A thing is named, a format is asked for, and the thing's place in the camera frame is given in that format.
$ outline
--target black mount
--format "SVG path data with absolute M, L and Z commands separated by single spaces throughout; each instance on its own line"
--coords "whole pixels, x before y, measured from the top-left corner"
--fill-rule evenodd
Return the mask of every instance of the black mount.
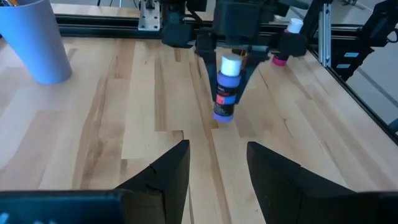
M 183 140 L 113 190 L 0 192 L 0 222 L 181 223 L 189 170 Z
M 397 223 L 398 192 L 356 193 L 256 143 L 251 182 L 268 224 Z

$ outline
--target cable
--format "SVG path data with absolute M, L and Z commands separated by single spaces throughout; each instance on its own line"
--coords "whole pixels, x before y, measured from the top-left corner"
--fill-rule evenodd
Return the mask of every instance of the cable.
M 393 32 L 395 32 L 396 33 L 396 40 L 391 40 L 391 39 L 389 39 L 389 38 L 387 38 L 387 42 L 389 42 L 389 43 L 398 43 L 398 29 L 397 28 L 395 28 L 394 30 L 393 30 Z
M 188 9 L 188 12 L 191 12 L 191 15 L 184 15 L 184 17 L 193 18 L 199 24 L 203 23 L 202 19 L 198 16 L 197 13 L 195 13 L 194 10 Z

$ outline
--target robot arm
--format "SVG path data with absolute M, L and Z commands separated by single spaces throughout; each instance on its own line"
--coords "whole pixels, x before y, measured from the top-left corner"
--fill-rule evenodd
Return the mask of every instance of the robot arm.
M 241 84 L 236 103 L 256 67 L 268 60 L 269 49 L 277 49 L 284 55 L 298 57 L 306 53 L 308 40 L 304 35 L 287 32 L 260 35 L 261 24 L 274 20 L 274 15 L 283 14 L 281 6 L 308 9 L 308 4 L 296 0 L 217 0 L 212 24 L 205 24 L 196 15 L 200 0 L 162 0 L 162 42 L 172 47 L 190 48 L 195 40 L 195 53 L 203 58 L 209 75 L 213 101 L 216 98 L 217 46 L 231 48 L 233 53 L 244 55 Z M 185 6 L 191 12 L 185 15 Z M 186 17 L 195 19 L 187 23 Z

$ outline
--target paint bottle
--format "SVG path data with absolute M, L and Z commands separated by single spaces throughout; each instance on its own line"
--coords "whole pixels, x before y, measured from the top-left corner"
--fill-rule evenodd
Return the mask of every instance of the paint bottle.
M 300 30 L 302 27 L 303 27 L 303 20 L 292 18 L 290 20 L 285 32 L 289 32 L 291 34 L 298 34 L 298 33 L 300 33 Z M 287 59 L 289 59 L 288 55 L 277 53 L 272 58 L 272 62 L 278 66 L 285 66 L 287 63 Z
M 233 118 L 238 87 L 241 82 L 242 58 L 236 54 L 225 54 L 221 58 L 221 70 L 217 74 L 217 95 L 213 118 L 229 122 Z

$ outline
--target blue paint bottle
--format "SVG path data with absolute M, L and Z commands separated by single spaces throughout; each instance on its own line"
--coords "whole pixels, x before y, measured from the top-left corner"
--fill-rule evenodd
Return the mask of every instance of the blue paint bottle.
M 220 122 L 233 119 L 234 105 L 241 82 L 242 58 L 236 54 L 225 54 L 221 58 L 221 70 L 217 74 L 217 95 L 213 118 Z

